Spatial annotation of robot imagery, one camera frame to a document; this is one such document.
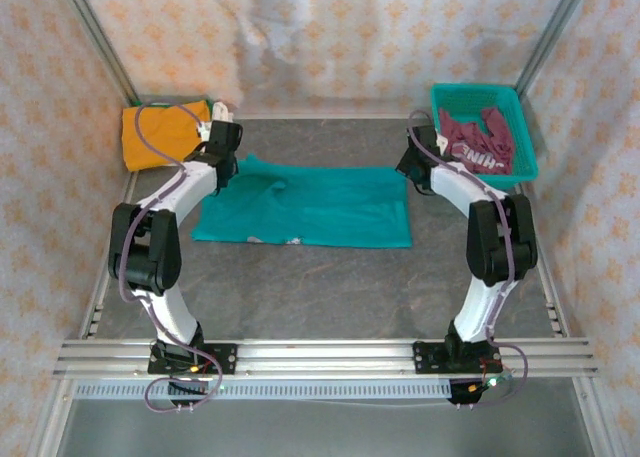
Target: purple cable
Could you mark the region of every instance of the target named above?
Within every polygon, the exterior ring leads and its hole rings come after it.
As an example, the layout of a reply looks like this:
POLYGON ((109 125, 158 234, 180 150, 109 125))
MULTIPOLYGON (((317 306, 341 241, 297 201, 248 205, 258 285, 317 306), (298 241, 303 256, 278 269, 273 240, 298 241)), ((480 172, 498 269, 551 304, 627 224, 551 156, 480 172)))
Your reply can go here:
POLYGON ((413 120, 414 120, 414 118, 415 118, 415 116, 417 114, 424 115, 433 124, 433 121, 431 120, 431 116, 424 110, 416 109, 416 110, 414 110, 413 112, 411 112, 409 114, 409 119, 408 119, 407 126, 408 126, 408 130, 409 130, 409 136, 411 137, 411 140, 413 141, 415 146, 418 149, 420 149, 420 151, 424 155, 429 157, 431 160, 433 160, 438 165, 441 165, 445 169, 448 169, 448 170, 450 170, 452 172, 455 172, 458 175, 462 175, 467 180, 470 180, 480 190, 482 190, 485 194, 487 194, 491 198, 491 200, 493 200, 493 202, 496 204, 496 208, 498 209, 498 215, 500 216, 500 225, 502 226, 502 231, 503 231, 503 234, 504 234, 504 237, 505 237, 504 243, 505 243, 505 247, 506 247, 506 251, 507 251, 507 265, 508 265, 509 273, 508 273, 508 276, 507 276, 507 280, 500 287, 500 290, 498 291, 498 299, 496 300, 495 305, 493 306, 493 308, 491 309, 491 311, 489 313, 489 320, 487 322, 487 328, 485 329, 485 332, 486 332, 487 342, 489 342, 489 344, 492 345, 493 347, 496 347, 498 349, 499 348, 513 349, 516 352, 518 352, 518 354, 520 354, 520 356, 522 357, 522 379, 518 382, 518 385, 516 386, 516 388, 513 389, 513 391, 508 393, 507 395, 502 396, 502 397, 500 397, 499 399, 496 399, 496 400, 491 400, 489 402, 481 402, 481 403, 478 403, 478 404, 475 404, 475 405, 470 405, 469 407, 470 408, 480 407, 480 406, 481 407, 489 407, 489 406, 492 406, 492 405, 501 404, 501 403, 504 403, 505 401, 509 400, 511 397, 513 397, 514 395, 516 395, 518 392, 520 392, 522 390, 522 388, 524 387, 525 383, 527 382, 527 376, 529 375, 529 360, 527 359, 527 356, 525 355, 524 351, 520 347, 515 345, 515 344, 506 343, 506 342, 498 344, 493 339, 493 328, 494 328, 496 320, 498 318, 498 314, 500 313, 500 310, 502 309, 502 305, 504 304, 504 302, 506 300, 506 291, 509 288, 509 285, 511 285, 511 283, 515 279, 515 262, 513 260, 513 248, 511 246, 511 239, 509 238, 509 224, 507 222, 507 214, 505 213, 504 209, 502 208, 502 204, 500 203, 500 199, 498 199, 496 194, 493 193, 493 191, 490 188, 488 188, 488 186, 482 180, 480 180, 478 177, 476 177, 475 175, 473 175, 471 172, 469 172, 466 169, 459 169, 455 165, 451 165, 451 164, 445 162, 444 160, 442 160, 437 155, 433 154, 432 152, 429 152, 429 150, 426 149, 420 143, 420 141, 416 137, 415 132, 413 131, 413 120))
MULTIPOLYGON (((129 287, 129 285, 128 285, 126 279, 125 279, 125 274, 126 274, 126 269, 127 269, 127 261, 129 260, 129 249, 131 248, 131 244, 133 242, 133 237, 134 237, 136 228, 138 227, 140 222, 142 222, 142 219, 149 212, 151 207, 153 207, 157 203, 161 202, 165 197, 170 195, 187 178, 186 168, 185 168, 185 166, 184 166, 184 164, 182 162, 180 162, 179 160, 176 160, 173 157, 171 157, 169 155, 166 155, 165 153, 163 153, 163 152, 159 151, 158 149, 156 149, 153 145, 151 145, 147 141, 147 139, 144 138, 144 135, 142 134, 142 130, 140 129, 140 114, 141 114, 143 109, 145 109, 145 108, 147 108, 149 106, 152 106, 152 105, 168 105, 168 104, 155 102, 155 103, 143 104, 140 107, 138 107, 138 110, 136 111, 136 115, 135 115, 135 118, 134 118, 136 133, 138 134, 138 137, 140 138, 140 141, 151 152, 159 155, 160 157, 162 157, 162 158, 166 159, 167 161, 169 161, 169 162, 175 164, 176 166, 178 166, 179 172, 180 172, 180 176, 173 184, 171 184, 167 189, 165 189, 163 192, 161 192, 160 195, 158 195, 158 197, 152 199, 147 205, 145 205, 140 210, 140 212, 138 212, 138 215, 135 216, 135 218, 133 219, 133 222, 131 222, 131 225, 129 226, 129 229, 127 230, 127 235, 125 236, 124 245, 122 247, 122 258, 120 259, 120 265, 119 265, 119 268, 118 268, 118 290, 120 291, 120 297, 122 297, 122 300, 124 300, 128 304, 131 304, 133 302, 138 302, 138 301, 146 303, 148 305, 147 311, 149 313, 149 318, 151 319, 151 322, 156 327, 156 329, 160 330, 160 332, 163 332, 173 344, 177 345, 178 347, 181 347, 181 348, 185 349, 188 352, 191 352, 193 354, 196 354, 196 355, 199 355, 201 357, 204 357, 205 359, 209 360, 214 365, 214 367, 218 370, 218 380, 216 381, 215 385, 211 388, 209 393, 207 395, 205 395, 204 397, 202 397, 202 399, 198 400, 197 402, 189 403, 189 409, 193 412, 193 410, 195 410, 197 407, 201 406, 206 401, 208 401, 211 397, 213 397, 213 395, 220 389, 220 385, 222 384, 222 367, 220 366, 220 363, 216 360, 215 357, 213 357, 212 355, 208 354, 207 352, 203 352, 200 349, 196 349, 195 347, 191 347, 190 345, 187 345, 184 342, 180 342, 176 337, 174 337, 167 330, 167 328, 164 325, 162 325, 162 323, 160 322, 160 319, 158 319, 158 316, 156 315, 155 311, 153 310, 153 306, 150 305, 151 304, 150 299, 147 298, 147 297, 143 297, 143 296, 137 297, 137 296, 133 295, 133 293, 131 291, 131 288, 129 287)), ((189 109, 187 109, 185 106, 176 105, 175 107, 178 107, 178 108, 182 109, 187 114, 189 114, 191 117, 193 117, 193 119, 196 121, 197 124, 200 123, 200 119, 198 118, 198 116, 195 115, 193 112, 191 112, 189 109)), ((144 392, 144 402, 145 402, 147 408, 149 410, 151 410, 153 412, 156 412, 156 413, 159 413, 159 414, 165 414, 165 413, 170 413, 170 412, 180 412, 181 409, 182 409, 181 405, 178 405, 177 408, 156 407, 155 405, 153 405, 151 403, 151 400, 149 398, 149 392, 151 391, 151 388, 155 384, 157 384, 159 382, 173 382, 173 383, 178 383, 178 384, 184 384, 185 382, 189 382, 189 381, 191 381, 191 382, 200 382, 199 379, 178 379, 178 378, 175 378, 175 377, 160 377, 160 378, 154 380, 153 382, 151 382, 147 386, 147 389, 144 392)))

